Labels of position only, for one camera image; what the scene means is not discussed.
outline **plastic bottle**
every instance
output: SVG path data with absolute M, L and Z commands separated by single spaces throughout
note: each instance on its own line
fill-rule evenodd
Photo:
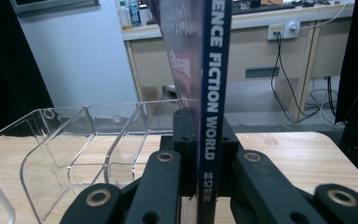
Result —
M 138 0 L 130 0 L 130 15 L 132 27 L 141 26 L 141 16 L 139 14 Z
M 118 9 L 118 16 L 120 17 L 121 27 L 123 30 L 131 28 L 130 12 L 126 6 L 126 0 L 120 0 L 120 8 Z

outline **desk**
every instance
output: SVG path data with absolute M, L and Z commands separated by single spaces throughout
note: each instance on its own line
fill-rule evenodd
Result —
M 358 192 L 358 171 L 326 136 L 320 133 L 238 133 L 245 148 L 259 150 L 270 157 L 284 175 L 297 187 L 308 193 L 323 183 L 337 183 Z M 101 136 L 106 151 L 111 140 Z M 16 209 L 16 223 L 36 223 L 31 206 L 20 182 L 22 159 L 34 147 L 33 137 L 0 137 L 0 188 Z M 159 136 L 148 135 L 135 166 L 135 178 L 142 174 L 148 156 L 158 149 Z M 220 198 L 215 223 L 233 223 L 229 200 Z M 64 209 L 49 223 L 57 223 Z M 5 211 L 0 205 L 0 223 L 6 223 Z
M 249 68 L 273 67 L 278 51 L 276 41 L 267 41 L 269 24 L 300 21 L 302 29 L 299 37 L 282 42 L 282 60 L 303 110 L 312 77 L 340 74 L 353 4 L 347 4 L 335 21 L 321 27 L 307 27 L 334 18 L 342 8 L 343 5 L 300 7 L 233 16 L 228 81 L 244 81 Z M 171 85 L 173 80 L 158 26 L 124 31 L 123 40 L 139 100 L 159 100 L 161 86 Z M 277 78 L 275 89 L 292 117 L 301 119 L 282 73 Z

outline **book cover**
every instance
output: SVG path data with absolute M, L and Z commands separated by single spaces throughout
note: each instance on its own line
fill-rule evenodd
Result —
M 232 0 L 146 0 L 166 46 L 197 144 L 197 222 L 213 223 L 226 98 Z

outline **white wall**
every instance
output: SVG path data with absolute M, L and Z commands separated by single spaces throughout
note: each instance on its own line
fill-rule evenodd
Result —
M 137 101 L 115 0 L 19 18 L 54 106 Z

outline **book spine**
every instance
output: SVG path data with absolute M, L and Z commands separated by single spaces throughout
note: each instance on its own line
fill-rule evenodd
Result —
M 198 223 L 213 223 L 225 110 L 231 0 L 205 1 L 198 158 Z

